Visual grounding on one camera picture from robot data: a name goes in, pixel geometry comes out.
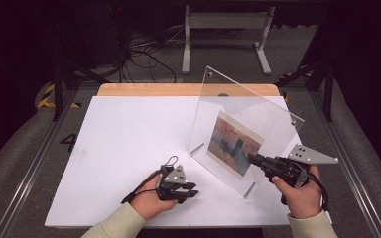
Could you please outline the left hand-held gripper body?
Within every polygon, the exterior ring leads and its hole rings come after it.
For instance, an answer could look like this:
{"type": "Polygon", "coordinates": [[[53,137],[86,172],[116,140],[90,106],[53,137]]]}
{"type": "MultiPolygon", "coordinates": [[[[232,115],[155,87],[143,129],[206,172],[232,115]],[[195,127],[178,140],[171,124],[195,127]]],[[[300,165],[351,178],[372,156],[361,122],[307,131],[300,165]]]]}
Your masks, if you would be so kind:
{"type": "Polygon", "coordinates": [[[187,184],[182,165],[162,165],[156,192],[160,200],[186,200],[189,193],[179,191],[179,188],[184,188],[187,184]]]}

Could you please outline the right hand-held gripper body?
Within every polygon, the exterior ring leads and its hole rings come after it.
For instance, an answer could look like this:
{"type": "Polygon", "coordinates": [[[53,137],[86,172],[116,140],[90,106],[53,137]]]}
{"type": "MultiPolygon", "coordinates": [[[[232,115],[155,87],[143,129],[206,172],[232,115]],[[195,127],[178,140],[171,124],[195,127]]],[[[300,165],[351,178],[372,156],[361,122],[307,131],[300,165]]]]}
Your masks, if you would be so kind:
{"type": "Polygon", "coordinates": [[[268,179],[279,177],[292,187],[301,187],[307,182],[310,165],[338,163],[338,158],[300,144],[287,157],[260,157],[260,168],[268,179]]]}

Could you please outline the painting postcard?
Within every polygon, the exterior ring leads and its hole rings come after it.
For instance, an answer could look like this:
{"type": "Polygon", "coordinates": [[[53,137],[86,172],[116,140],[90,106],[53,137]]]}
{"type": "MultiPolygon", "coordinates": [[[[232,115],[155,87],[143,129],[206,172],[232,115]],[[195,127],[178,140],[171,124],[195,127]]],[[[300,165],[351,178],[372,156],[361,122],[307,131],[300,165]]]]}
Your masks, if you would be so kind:
{"type": "Polygon", "coordinates": [[[249,154],[256,154],[265,139],[224,111],[218,113],[207,154],[229,172],[242,179],[250,163],[249,154]]]}

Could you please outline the clear acrylic photo frame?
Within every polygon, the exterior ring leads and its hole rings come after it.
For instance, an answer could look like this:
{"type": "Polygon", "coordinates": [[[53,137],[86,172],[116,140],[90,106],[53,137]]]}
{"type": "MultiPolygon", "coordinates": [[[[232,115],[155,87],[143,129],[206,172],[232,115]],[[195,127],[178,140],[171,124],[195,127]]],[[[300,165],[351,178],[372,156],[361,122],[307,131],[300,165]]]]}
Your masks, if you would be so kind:
{"type": "Polygon", "coordinates": [[[272,158],[284,155],[296,144],[304,120],[288,111],[282,96],[267,98],[210,66],[205,69],[189,152],[205,169],[245,198],[255,184],[262,182],[264,174],[250,164],[245,176],[238,178],[207,154],[220,111],[261,135],[265,141],[256,154],[272,158]]]}

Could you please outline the person's left hand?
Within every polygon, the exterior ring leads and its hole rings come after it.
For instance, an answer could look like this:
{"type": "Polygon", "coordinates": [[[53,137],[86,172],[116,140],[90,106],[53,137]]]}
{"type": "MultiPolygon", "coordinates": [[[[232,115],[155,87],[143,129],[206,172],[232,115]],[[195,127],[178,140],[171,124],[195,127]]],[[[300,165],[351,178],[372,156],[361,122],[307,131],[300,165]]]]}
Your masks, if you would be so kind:
{"type": "Polygon", "coordinates": [[[156,185],[159,176],[153,176],[139,190],[131,202],[131,206],[145,219],[150,220],[158,214],[173,209],[178,202],[176,200],[160,200],[156,185]]]}

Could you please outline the person's right hand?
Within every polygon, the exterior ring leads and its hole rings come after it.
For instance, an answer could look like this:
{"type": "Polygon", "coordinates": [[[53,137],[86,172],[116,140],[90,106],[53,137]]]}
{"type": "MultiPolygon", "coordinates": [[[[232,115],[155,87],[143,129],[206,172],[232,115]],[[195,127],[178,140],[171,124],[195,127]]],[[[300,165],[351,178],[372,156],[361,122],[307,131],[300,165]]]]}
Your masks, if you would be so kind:
{"type": "Polygon", "coordinates": [[[272,177],[276,189],[286,199],[291,215],[296,219],[311,218],[321,213],[321,189],[314,181],[293,188],[279,177],[272,177]]]}

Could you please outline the white table board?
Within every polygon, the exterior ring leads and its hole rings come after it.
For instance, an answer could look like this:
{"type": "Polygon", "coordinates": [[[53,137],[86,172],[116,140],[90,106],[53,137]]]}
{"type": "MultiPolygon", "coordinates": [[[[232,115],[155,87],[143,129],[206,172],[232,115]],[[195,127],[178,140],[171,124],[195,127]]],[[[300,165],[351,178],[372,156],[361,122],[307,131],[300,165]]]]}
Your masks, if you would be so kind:
{"type": "Polygon", "coordinates": [[[46,226],[96,224],[164,163],[182,165],[199,193],[150,220],[150,228],[287,224],[288,209],[265,177],[243,198],[190,155],[197,103],[198,96],[93,97],[46,226]]]}

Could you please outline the black metal stand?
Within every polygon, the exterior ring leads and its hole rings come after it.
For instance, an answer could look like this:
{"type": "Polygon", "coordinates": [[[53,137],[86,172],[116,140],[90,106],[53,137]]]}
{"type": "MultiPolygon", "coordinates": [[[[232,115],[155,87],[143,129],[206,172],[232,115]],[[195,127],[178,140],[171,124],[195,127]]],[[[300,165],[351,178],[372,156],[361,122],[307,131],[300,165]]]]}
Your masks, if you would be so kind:
{"type": "Polygon", "coordinates": [[[79,64],[69,59],[60,59],[53,65],[53,83],[55,86],[55,114],[54,121],[57,121],[64,112],[64,85],[68,90],[77,90],[80,87],[80,82],[75,71],[79,71],[87,78],[93,79],[100,84],[108,83],[104,77],[86,69],[79,64]]]}
{"type": "Polygon", "coordinates": [[[291,74],[283,74],[280,79],[275,82],[275,85],[277,87],[282,87],[298,78],[301,78],[307,73],[310,75],[305,84],[307,91],[318,91],[319,87],[324,84],[323,113],[325,118],[331,122],[334,70],[329,61],[317,61],[312,64],[302,66],[300,69],[291,74]]]}

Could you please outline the white metal stand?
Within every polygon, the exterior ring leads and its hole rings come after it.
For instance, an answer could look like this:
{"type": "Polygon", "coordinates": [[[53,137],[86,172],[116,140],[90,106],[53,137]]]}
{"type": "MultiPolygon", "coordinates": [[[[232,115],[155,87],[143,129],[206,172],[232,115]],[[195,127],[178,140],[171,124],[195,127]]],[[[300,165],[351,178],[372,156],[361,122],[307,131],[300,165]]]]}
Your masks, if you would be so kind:
{"type": "Polygon", "coordinates": [[[189,5],[185,9],[185,46],[182,63],[182,74],[191,72],[191,29],[251,29],[260,30],[262,35],[254,48],[258,61],[265,75],[272,70],[265,55],[264,47],[274,18],[275,8],[261,12],[193,12],[189,5]]]}

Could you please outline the yellow black floor tape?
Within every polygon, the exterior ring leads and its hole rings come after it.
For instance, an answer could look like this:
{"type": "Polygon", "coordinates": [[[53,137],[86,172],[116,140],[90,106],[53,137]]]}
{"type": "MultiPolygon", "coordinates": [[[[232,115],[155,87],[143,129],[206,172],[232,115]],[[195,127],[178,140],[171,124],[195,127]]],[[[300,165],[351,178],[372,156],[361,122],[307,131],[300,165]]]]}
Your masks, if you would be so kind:
{"type": "Polygon", "coordinates": [[[49,102],[49,98],[52,94],[52,92],[55,89],[55,85],[53,83],[50,83],[45,90],[44,95],[39,100],[39,103],[37,105],[38,108],[55,108],[56,104],[54,102],[49,102]]]}

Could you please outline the metal floor rail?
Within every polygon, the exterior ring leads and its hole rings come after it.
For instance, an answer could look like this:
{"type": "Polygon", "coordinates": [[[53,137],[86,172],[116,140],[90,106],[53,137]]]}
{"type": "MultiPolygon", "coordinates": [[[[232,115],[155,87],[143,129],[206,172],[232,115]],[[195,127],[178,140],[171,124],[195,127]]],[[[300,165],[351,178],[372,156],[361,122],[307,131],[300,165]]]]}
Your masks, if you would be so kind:
{"type": "Polygon", "coordinates": [[[82,229],[45,225],[68,162],[69,145],[63,139],[77,135],[97,89],[70,91],[59,119],[52,108],[40,108],[0,152],[0,238],[71,238],[82,229]]]}
{"type": "Polygon", "coordinates": [[[381,219],[365,189],[347,151],[345,150],[339,135],[332,122],[329,122],[323,112],[323,104],[317,92],[309,93],[310,99],[324,123],[325,130],[329,135],[337,152],[339,165],[345,175],[345,178],[351,188],[354,198],[365,218],[365,221],[374,238],[381,238],[381,219]]]}

